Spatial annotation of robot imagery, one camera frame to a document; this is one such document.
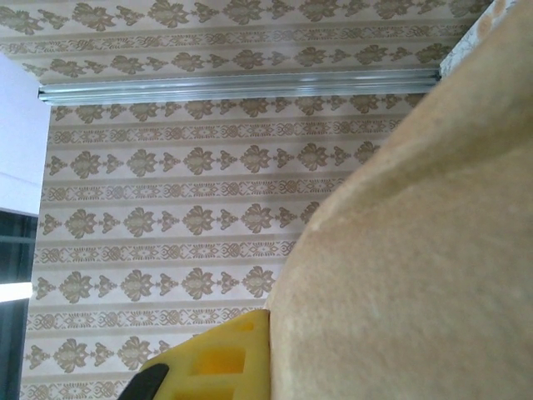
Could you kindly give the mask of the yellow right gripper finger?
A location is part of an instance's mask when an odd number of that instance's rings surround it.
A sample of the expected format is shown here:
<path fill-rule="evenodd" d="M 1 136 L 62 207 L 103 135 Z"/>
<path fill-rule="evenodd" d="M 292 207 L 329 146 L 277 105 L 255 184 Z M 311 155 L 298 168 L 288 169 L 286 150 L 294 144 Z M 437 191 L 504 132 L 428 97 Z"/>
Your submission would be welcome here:
<path fill-rule="evenodd" d="M 145 362 L 121 400 L 269 400 L 270 312 L 255 310 Z"/>

